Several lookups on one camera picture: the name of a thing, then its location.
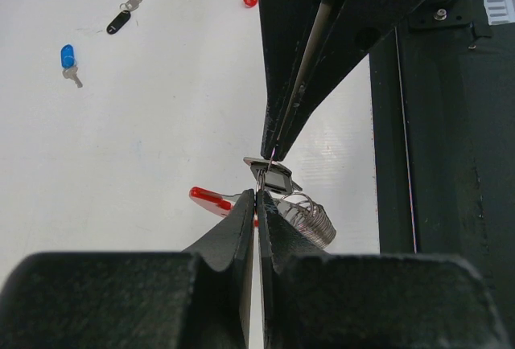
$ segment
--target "silver key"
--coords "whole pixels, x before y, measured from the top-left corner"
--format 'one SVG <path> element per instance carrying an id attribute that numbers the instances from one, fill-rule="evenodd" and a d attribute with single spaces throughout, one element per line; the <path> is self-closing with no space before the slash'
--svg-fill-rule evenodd
<path id="1" fill-rule="evenodd" d="M 128 0 L 125 3 L 120 5 L 120 9 L 127 11 L 134 11 L 139 7 L 139 4 L 143 2 L 143 0 Z"/>
<path id="2" fill-rule="evenodd" d="M 76 65 L 73 65 L 71 68 L 63 70 L 63 76 L 66 79 L 74 80 L 77 87 L 82 88 L 82 83 L 80 82 L 79 77 L 77 76 L 78 70 L 79 68 Z"/>

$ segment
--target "bolt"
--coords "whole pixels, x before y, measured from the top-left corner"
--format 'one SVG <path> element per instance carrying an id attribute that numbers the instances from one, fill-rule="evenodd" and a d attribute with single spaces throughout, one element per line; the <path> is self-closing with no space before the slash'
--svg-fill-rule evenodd
<path id="1" fill-rule="evenodd" d="M 440 9 L 435 12 L 435 15 L 433 15 L 433 18 L 435 18 L 437 21 L 443 21 L 447 18 L 447 10 Z"/>

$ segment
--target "hole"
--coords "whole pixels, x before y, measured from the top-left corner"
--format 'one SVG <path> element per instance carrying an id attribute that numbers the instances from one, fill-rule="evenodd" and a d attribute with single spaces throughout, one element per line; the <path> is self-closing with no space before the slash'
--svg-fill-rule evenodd
<path id="1" fill-rule="evenodd" d="M 381 32 L 378 29 L 374 29 L 373 27 L 366 27 L 356 34 L 356 38 L 354 39 L 354 43 L 359 47 L 362 51 L 368 51 L 372 48 L 373 45 L 381 37 Z"/>

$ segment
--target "metal wire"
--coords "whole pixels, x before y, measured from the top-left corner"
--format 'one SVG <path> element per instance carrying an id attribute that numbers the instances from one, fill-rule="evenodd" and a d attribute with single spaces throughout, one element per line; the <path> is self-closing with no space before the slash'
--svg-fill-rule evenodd
<path id="1" fill-rule="evenodd" d="M 294 203 L 294 196 L 303 199 Z M 329 220 L 328 214 L 320 204 L 302 192 L 283 196 L 281 200 L 288 202 L 288 209 L 281 213 L 282 217 L 319 248 L 326 248 L 336 237 L 336 230 Z"/>

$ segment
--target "metal bolt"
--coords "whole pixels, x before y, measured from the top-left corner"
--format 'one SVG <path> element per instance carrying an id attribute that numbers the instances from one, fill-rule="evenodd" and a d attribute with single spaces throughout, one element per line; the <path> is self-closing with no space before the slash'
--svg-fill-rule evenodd
<path id="1" fill-rule="evenodd" d="M 435 18 L 437 21 L 443 21 L 447 18 L 447 10 L 440 9 L 435 12 L 435 15 L 433 15 L 433 18 Z"/>

